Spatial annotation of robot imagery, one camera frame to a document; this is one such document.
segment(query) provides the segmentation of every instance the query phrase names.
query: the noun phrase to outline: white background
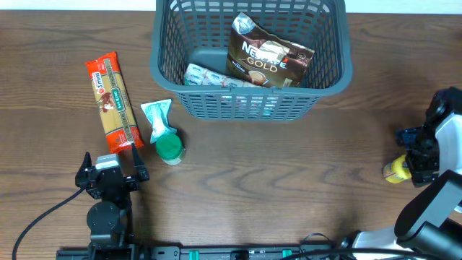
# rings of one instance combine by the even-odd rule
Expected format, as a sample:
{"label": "white background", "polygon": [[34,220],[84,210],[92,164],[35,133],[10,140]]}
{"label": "white background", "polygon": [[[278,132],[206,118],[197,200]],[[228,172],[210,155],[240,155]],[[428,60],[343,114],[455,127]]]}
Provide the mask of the white background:
{"label": "white background", "polygon": [[[462,0],[345,0],[347,12],[462,14]],[[154,11],[155,0],[0,0],[0,9]]]}

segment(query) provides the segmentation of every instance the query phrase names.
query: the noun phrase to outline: orange food package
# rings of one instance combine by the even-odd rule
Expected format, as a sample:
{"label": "orange food package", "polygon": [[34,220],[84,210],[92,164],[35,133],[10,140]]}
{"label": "orange food package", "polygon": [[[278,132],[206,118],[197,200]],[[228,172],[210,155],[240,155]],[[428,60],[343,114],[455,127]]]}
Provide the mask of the orange food package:
{"label": "orange food package", "polygon": [[111,52],[86,63],[96,103],[100,109],[106,139],[111,153],[143,146],[131,109],[125,84],[118,66],[117,53]]}

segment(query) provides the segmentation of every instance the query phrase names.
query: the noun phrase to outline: green lid jar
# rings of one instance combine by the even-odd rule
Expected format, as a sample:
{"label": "green lid jar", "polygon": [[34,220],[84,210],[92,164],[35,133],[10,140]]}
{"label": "green lid jar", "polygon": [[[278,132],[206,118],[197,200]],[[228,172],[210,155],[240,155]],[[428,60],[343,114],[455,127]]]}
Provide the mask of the green lid jar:
{"label": "green lid jar", "polygon": [[157,154],[168,165],[177,165],[185,157],[185,148],[176,134],[163,134],[156,141]]}

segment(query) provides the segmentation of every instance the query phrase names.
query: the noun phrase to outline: yellow can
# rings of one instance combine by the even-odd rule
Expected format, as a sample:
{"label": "yellow can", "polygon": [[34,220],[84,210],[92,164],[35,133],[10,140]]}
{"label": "yellow can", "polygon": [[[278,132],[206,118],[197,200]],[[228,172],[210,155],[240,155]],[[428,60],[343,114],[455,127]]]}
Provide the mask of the yellow can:
{"label": "yellow can", "polygon": [[400,183],[411,178],[411,172],[406,163],[406,155],[400,156],[383,168],[383,177],[391,183]]}

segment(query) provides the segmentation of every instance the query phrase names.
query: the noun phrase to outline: brown wood surface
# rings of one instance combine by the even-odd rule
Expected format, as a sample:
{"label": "brown wood surface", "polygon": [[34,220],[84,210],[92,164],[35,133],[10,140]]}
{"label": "brown wood surface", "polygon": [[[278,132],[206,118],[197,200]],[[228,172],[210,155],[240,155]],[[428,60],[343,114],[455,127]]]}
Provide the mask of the brown wood surface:
{"label": "brown wood surface", "polygon": [[[296,243],[392,225],[421,189],[382,167],[404,151],[396,129],[418,126],[433,93],[461,86],[461,16],[349,14],[354,79],[293,123],[192,118],[149,73],[153,12],[0,12],[0,259],[20,232],[76,191],[84,152],[108,146],[84,62],[117,51],[142,136],[140,104],[174,98],[170,123],[187,155],[164,164],[141,150],[151,181],[134,194],[136,234],[183,245]],[[39,222],[19,259],[86,246],[82,194]],[[462,215],[454,219],[462,221]]]}

